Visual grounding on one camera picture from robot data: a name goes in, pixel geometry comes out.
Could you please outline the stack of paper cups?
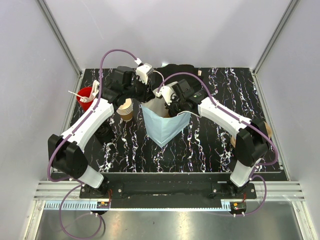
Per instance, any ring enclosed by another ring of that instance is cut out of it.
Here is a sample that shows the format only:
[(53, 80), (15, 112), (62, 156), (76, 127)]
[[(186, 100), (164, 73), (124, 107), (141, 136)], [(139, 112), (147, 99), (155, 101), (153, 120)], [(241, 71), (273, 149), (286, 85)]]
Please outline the stack of paper cups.
[(128, 122), (133, 118), (133, 102), (131, 98), (127, 98), (116, 112), (120, 115), (123, 121)]

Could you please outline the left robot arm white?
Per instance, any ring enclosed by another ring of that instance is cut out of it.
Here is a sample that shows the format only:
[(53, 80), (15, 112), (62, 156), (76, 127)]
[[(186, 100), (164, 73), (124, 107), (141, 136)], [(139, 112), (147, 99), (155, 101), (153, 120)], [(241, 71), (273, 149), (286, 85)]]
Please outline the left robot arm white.
[(90, 186), (90, 192), (97, 198), (108, 193), (104, 176), (89, 166), (84, 155), (85, 147), (98, 128), (126, 102), (136, 99), (146, 102), (154, 98), (150, 75), (153, 67), (140, 64), (136, 69), (119, 66), (112, 72), (111, 80), (99, 91), (100, 98), (93, 101), (88, 110), (61, 135), (51, 135), (48, 139), (49, 165), (67, 177)]

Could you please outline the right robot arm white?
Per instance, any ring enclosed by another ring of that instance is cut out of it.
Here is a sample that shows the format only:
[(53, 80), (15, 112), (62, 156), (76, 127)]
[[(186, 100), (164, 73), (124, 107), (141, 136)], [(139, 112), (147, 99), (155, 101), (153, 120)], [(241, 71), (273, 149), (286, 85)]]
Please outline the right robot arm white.
[(162, 85), (155, 95), (163, 98), (171, 115), (191, 112), (209, 119), (226, 130), (234, 138), (236, 164), (227, 185), (228, 195), (239, 198), (245, 192), (245, 184), (252, 177), (254, 167), (270, 149), (270, 137), (266, 123), (251, 120), (216, 102), (206, 85), (200, 81), (193, 85), (186, 79)]

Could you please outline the brown cup carrier on table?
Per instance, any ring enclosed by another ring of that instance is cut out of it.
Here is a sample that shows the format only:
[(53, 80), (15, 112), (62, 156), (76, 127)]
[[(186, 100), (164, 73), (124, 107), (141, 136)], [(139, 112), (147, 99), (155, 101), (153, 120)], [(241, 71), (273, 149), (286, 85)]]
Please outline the brown cup carrier on table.
[[(268, 125), (267, 122), (264, 122), (264, 124), (265, 124), (265, 127), (266, 127), (267, 136), (271, 139), (271, 137), (273, 135), (273, 131), (272, 131), (271, 127)], [(236, 139), (233, 136), (230, 138), (230, 143), (234, 148), (236, 147)]]

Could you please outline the red cup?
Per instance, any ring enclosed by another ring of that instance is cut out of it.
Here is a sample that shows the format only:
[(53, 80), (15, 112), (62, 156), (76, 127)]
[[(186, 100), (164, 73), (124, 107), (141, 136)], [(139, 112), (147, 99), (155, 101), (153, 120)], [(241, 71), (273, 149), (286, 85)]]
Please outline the red cup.
[(76, 96), (77, 102), (80, 104), (81, 108), (86, 112), (89, 107), (92, 105), (94, 99), (96, 98), (95, 94), (92, 93), (92, 87), (84, 87), (77, 93), (79, 96)]

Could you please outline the blue white paper bag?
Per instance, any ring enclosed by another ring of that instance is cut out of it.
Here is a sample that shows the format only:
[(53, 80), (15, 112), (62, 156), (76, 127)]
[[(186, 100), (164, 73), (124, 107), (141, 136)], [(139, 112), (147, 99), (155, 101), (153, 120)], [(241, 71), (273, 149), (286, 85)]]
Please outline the blue white paper bag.
[[(163, 78), (158, 88), (171, 86), (176, 94), (174, 100), (184, 99), (192, 102), (191, 97), (202, 89), (202, 82), (203, 78), (200, 75), (178, 72)], [(168, 110), (165, 108), (165, 100), (155, 95), (154, 99), (141, 106), (146, 133), (161, 148), (189, 124), (191, 115), (197, 114), (193, 103), (192, 111), (183, 111), (177, 116), (169, 117)]]

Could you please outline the black folded cloth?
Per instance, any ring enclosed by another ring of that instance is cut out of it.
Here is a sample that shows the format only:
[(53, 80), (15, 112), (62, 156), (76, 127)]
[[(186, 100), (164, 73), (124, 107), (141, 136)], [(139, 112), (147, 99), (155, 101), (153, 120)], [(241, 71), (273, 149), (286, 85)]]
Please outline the black folded cloth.
[(173, 74), (182, 72), (191, 73), (196, 76), (198, 75), (198, 69), (191, 64), (168, 64), (166, 66), (159, 67), (156, 70), (160, 72), (165, 79)]

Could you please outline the stack of black lids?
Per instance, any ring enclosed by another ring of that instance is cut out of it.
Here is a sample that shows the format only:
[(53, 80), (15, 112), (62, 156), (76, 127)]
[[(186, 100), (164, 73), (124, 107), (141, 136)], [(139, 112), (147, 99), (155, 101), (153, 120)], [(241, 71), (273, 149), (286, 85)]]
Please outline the stack of black lids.
[(111, 126), (104, 122), (94, 133), (95, 137), (99, 141), (100, 144), (109, 143), (115, 138), (115, 134), (111, 128)]

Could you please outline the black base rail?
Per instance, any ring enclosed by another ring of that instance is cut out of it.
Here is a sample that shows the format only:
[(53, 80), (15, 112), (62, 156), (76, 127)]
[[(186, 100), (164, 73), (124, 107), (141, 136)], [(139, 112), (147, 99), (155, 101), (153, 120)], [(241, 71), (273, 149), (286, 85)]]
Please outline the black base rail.
[(80, 189), (82, 199), (106, 199), (111, 197), (113, 209), (178, 209), (214, 208), (221, 200), (254, 200), (253, 186), (259, 179), (231, 193), (229, 173), (106, 173), (104, 190), (85, 186)]

